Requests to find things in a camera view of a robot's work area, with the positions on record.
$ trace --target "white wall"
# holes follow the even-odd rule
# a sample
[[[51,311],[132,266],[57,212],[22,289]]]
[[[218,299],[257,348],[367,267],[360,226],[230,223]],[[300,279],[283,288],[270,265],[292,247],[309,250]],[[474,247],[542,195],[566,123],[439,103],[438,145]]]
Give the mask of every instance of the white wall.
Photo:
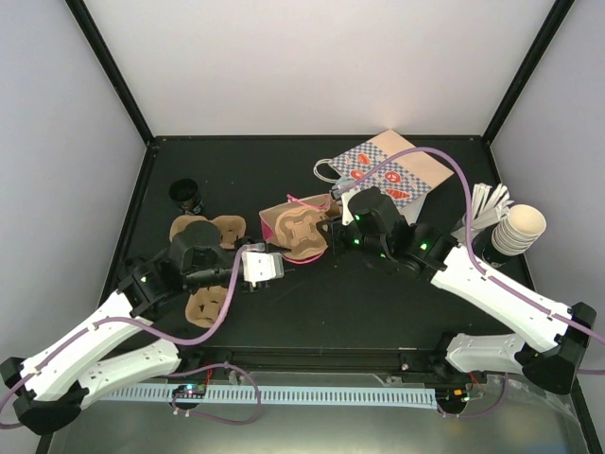
[[[593,306],[605,331],[605,3],[576,2],[493,150],[514,199],[544,211],[548,228],[527,259],[540,292]],[[586,368],[605,369],[593,341]],[[605,444],[605,377],[582,377]]]
[[[95,308],[144,146],[62,0],[2,2],[0,62],[4,360]],[[24,428],[0,433],[3,453],[37,443]]]
[[[156,134],[481,134],[553,0],[87,0]]]

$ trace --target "black metal frame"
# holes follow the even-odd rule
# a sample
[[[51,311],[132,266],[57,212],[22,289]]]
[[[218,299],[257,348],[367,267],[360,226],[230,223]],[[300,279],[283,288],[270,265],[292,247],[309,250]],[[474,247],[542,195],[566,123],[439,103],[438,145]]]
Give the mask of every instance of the black metal frame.
[[[117,266],[125,258],[124,254],[126,253],[126,250],[128,249],[128,246],[130,244],[135,220],[139,213],[143,196],[145,195],[145,191],[147,190],[147,182],[151,174],[151,170],[153,168],[155,157],[158,151],[158,147],[154,145],[154,142],[155,140],[157,140],[157,138],[153,135],[151,129],[147,125],[147,122],[143,117],[143,114],[141,113],[134,99],[134,96],[132,95],[128,87],[128,84],[122,77],[122,74],[120,73],[116,62],[113,59],[108,46],[105,44],[101,33],[95,25],[93,17],[91,16],[89,10],[86,8],[84,0],[65,0],[65,3],[69,6],[74,17],[78,21],[82,32],[84,33],[91,48],[93,49],[99,62],[101,63],[101,66],[103,67],[108,78],[110,79],[113,88],[115,89],[116,93],[124,104],[124,107],[130,115],[130,118],[132,119],[132,122],[134,123],[135,127],[139,131],[141,138],[147,145],[147,152],[143,164],[141,166],[141,171],[139,173],[132,198],[130,200],[129,210],[126,215],[124,226],[122,228],[116,251],[112,259],[108,278],[105,287],[103,288],[101,301],[104,301],[109,295],[109,293],[111,293],[112,291],[112,285],[114,283]],[[509,89],[505,93],[495,114],[493,115],[493,118],[490,121],[488,128],[485,130],[485,132],[480,138],[477,137],[477,139],[481,140],[486,153],[490,156],[494,175],[498,175],[498,172],[495,166],[495,162],[493,161],[490,145],[498,134],[498,132],[500,131],[500,129],[502,128],[502,126],[504,125],[519,95],[521,95],[523,89],[527,84],[527,81],[529,80],[533,71],[540,62],[540,59],[542,58],[544,52],[548,48],[548,45],[554,38],[555,34],[557,33],[557,30],[559,29],[559,26],[561,25],[563,19],[565,18],[567,12],[571,9],[573,4],[574,0],[555,0],[536,38],[534,39],[531,47],[529,48],[529,51],[527,52],[523,62],[521,63],[521,66],[517,70],[517,73],[515,74]],[[527,262],[525,262],[525,259],[524,268],[527,275],[527,279],[529,282],[531,282],[529,269],[527,267]],[[603,451],[596,436],[595,427],[591,420],[588,408],[586,407],[586,402],[584,400],[578,382],[575,383],[571,395],[574,400],[579,421],[581,423],[582,432],[589,446],[590,452],[602,453]],[[41,454],[44,452],[48,452],[49,446],[49,437],[42,437],[36,452]]]

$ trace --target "gray floor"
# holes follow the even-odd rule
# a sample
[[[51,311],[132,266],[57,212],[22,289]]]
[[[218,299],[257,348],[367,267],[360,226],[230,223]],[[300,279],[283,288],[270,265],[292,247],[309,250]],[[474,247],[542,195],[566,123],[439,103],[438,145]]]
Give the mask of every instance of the gray floor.
[[[467,410],[489,406],[496,397]],[[569,409],[566,399],[512,388],[501,409],[475,420],[443,420],[432,410],[267,406],[253,425],[232,427],[174,416],[164,404],[99,402],[56,434],[50,452],[585,453]],[[206,405],[206,410],[242,418],[252,408]]]

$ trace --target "blue checkered pattern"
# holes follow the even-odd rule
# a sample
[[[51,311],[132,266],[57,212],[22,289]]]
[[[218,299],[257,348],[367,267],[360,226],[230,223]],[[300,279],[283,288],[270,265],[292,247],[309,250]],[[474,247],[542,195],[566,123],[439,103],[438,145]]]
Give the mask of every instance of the blue checkered pattern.
[[[371,163],[366,165],[361,164],[357,159],[359,153],[368,156]],[[372,142],[364,142],[363,144],[338,155],[330,162],[330,166],[343,177],[353,177],[352,172],[355,170],[359,170],[366,174],[387,158],[388,155],[375,144]],[[399,183],[392,183],[385,178],[385,174],[390,171],[397,172],[401,176],[401,181]],[[389,194],[400,212],[405,206],[432,189],[429,184],[396,162],[388,163],[359,186],[361,189],[377,186],[385,194],[389,194],[385,191],[386,189],[395,189],[406,192],[409,194],[409,197],[403,199],[395,199]]]

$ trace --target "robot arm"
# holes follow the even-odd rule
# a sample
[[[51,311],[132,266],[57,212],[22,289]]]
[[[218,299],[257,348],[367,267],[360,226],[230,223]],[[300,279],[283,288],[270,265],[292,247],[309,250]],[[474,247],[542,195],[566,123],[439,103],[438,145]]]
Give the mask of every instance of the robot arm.
[[[175,372],[182,360],[169,340],[160,339],[103,359],[142,328],[129,323],[98,323],[119,318],[150,326],[152,321],[141,314],[152,306],[167,303],[185,291],[225,284],[231,278],[234,257],[234,250],[219,247],[216,226],[193,222],[174,236],[167,252],[136,267],[99,309],[61,340],[33,357],[9,358],[0,364],[0,375],[9,388],[32,375],[16,391],[13,408],[19,421],[39,435],[52,433],[108,393]],[[279,253],[246,251],[242,261],[238,276],[241,274],[252,289],[258,282],[284,275]],[[47,363],[39,370],[43,361]]]
[[[588,346],[588,336],[553,315],[592,327],[596,313],[591,307],[584,303],[569,307],[545,298],[475,258],[488,270],[483,275],[464,246],[431,226],[407,225],[392,200],[377,187],[346,200],[345,195],[343,213],[350,213],[352,221],[331,218],[318,226],[335,253],[358,249],[396,262],[401,274],[456,294],[513,332],[507,336],[482,337],[460,333],[448,340],[443,352],[448,364],[464,373],[524,374],[547,391],[570,392]],[[549,314],[498,286],[490,276],[546,307]]]

